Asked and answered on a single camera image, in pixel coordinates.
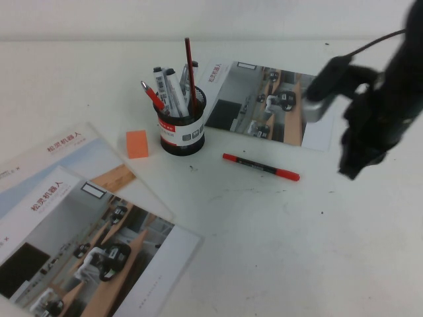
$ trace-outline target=photo of office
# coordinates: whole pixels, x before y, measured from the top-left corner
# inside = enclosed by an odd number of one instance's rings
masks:
[[[28,233],[6,232],[24,209]],[[106,317],[174,225],[58,167],[1,219],[1,228],[11,243],[0,248],[1,295],[34,316]]]
[[[234,61],[206,125],[301,146],[301,96],[313,78]]]

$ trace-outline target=label on pen holder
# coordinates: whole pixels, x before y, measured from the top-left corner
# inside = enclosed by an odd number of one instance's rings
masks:
[[[177,147],[194,144],[204,134],[203,117],[190,125],[172,125],[159,118],[160,136],[168,144]]]

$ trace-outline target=paper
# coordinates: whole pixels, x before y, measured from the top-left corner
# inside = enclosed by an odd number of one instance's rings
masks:
[[[89,125],[0,171],[1,296],[34,316],[158,314],[201,238]]]
[[[301,113],[314,76],[224,59],[208,63],[198,86],[207,98],[206,126],[327,151],[334,110],[317,123]]]

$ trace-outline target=marker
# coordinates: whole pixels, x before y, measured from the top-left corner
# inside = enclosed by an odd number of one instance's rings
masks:
[[[192,61],[192,72],[194,75],[194,79],[196,78],[197,70],[198,70],[198,63],[196,61]],[[191,99],[191,84],[190,84],[190,77],[188,76],[188,72],[187,72],[187,76],[185,80],[184,98],[185,98],[185,106],[188,107],[188,105],[190,104],[190,99]]]
[[[176,73],[174,72],[173,68],[166,70],[166,77],[174,98],[174,105],[178,108],[182,114],[182,117],[188,117],[190,113],[188,112],[188,108],[185,106],[184,94],[180,89],[179,82],[176,78]]]
[[[175,101],[174,101],[174,96],[173,96],[172,91],[171,91],[171,86],[169,84],[169,81],[167,80],[167,76],[166,76],[167,68],[166,67],[162,67],[161,68],[161,71],[163,72],[163,76],[165,77],[165,84],[166,84],[167,96],[169,97],[169,100],[170,100],[170,102],[172,104],[172,107],[174,109],[174,112],[175,112],[175,115],[174,116],[176,118],[180,118],[180,117],[182,117],[182,114],[180,113],[180,111],[176,107],[176,104],[175,104]]]
[[[263,172],[267,172],[267,173],[275,174],[279,177],[287,178],[288,180],[293,180],[294,182],[299,181],[299,174],[290,172],[289,170],[281,170],[280,168],[275,168],[268,165],[260,164],[257,162],[253,162],[252,160],[246,160],[245,158],[243,159],[241,157],[236,157],[235,155],[230,155],[226,153],[223,154],[223,158],[225,160],[231,160],[233,162],[236,162],[242,165],[253,167],[257,170],[262,170]]]
[[[157,89],[159,91],[159,97],[161,101],[163,101],[163,104],[165,104],[165,107],[166,107],[165,112],[170,113],[172,117],[179,117],[178,110],[174,108],[174,106],[172,105],[171,99],[169,98],[163,70],[161,69],[161,67],[155,67],[153,69],[153,72],[156,78]]]
[[[198,72],[198,62],[192,61],[192,72],[194,73],[194,79],[196,78]]]
[[[165,104],[163,104],[160,98],[156,96],[156,94],[154,93],[154,90],[151,89],[151,87],[147,85],[146,83],[144,83],[143,81],[141,81],[141,85],[144,88],[144,91],[148,95],[148,97],[150,97],[150,99],[153,101],[153,104],[155,105],[155,107],[159,109],[160,111],[164,110]]]

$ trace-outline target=black cap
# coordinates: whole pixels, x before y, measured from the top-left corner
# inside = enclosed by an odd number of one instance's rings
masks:
[[[173,68],[169,68],[169,69],[167,69],[166,70],[166,75],[167,76],[169,76],[169,75],[173,75],[174,74],[174,70],[173,70]]]

